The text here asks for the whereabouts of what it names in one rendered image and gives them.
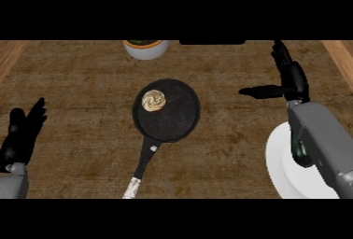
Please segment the white plate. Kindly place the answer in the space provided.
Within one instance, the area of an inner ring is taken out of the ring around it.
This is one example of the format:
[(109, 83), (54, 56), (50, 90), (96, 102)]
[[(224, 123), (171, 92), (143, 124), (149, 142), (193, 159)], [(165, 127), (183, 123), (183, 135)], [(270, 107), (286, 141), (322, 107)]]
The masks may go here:
[(265, 143), (265, 167), (282, 199), (338, 199), (316, 166), (302, 168), (292, 159), (288, 122), (271, 131)]

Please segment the white plant pot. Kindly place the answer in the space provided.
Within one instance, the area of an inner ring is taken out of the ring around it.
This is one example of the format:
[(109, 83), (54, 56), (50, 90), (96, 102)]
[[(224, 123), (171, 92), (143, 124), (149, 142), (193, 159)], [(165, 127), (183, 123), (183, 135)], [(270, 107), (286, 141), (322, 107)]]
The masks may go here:
[(168, 48), (168, 43), (168, 40), (156, 40), (147, 45), (137, 45), (128, 40), (122, 41), (127, 53), (138, 60), (152, 60), (159, 57)]

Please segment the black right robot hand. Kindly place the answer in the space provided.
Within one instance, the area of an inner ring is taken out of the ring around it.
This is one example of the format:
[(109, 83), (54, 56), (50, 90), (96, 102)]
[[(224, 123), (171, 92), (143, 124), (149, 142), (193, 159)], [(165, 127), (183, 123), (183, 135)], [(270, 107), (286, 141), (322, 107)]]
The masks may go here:
[(283, 97), (286, 101), (298, 100), (301, 103), (307, 103), (310, 97), (305, 74), (299, 63), (292, 60), (289, 51), (279, 40), (274, 41), (271, 57), (280, 73), (280, 85), (242, 88), (239, 94), (248, 95), (255, 99)]

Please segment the black frying pan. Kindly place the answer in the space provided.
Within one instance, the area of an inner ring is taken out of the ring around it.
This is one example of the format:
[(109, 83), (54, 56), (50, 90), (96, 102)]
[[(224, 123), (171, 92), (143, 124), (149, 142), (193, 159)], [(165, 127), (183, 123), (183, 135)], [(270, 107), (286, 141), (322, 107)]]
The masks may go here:
[[(156, 112), (147, 112), (141, 106), (141, 96), (149, 90), (159, 90), (165, 96), (165, 106)], [(135, 197), (147, 163), (162, 143), (174, 143), (183, 139), (196, 128), (199, 119), (199, 100), (192, 87), (177, 79), (159, 79), (141, 90), (134, 99), (134, 127), (143, 135), (138, 164), (124, 199)]]

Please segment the beige swirled cupcake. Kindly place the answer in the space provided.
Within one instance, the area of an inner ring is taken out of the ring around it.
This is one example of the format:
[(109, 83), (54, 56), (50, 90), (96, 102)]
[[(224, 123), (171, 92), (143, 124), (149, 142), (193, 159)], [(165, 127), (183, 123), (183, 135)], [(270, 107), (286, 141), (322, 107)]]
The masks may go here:
[(156, 112), (165, 106), (166, 100), (159, 90), (149, 90), (141, 96), (141, 106), (147, 112)]

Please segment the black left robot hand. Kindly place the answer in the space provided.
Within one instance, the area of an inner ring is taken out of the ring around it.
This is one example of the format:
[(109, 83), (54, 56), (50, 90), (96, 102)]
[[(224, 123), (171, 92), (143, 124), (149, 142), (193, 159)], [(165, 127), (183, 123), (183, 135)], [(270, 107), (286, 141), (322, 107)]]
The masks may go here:
[(10, 111), (8, 134), (0, 147), (0, 173), (8, 173), (16, 162), (29, 163), (35, 139), (47, 119), (44, 104), (44, 98), (39, 98), (29, 114), (22, 108)]

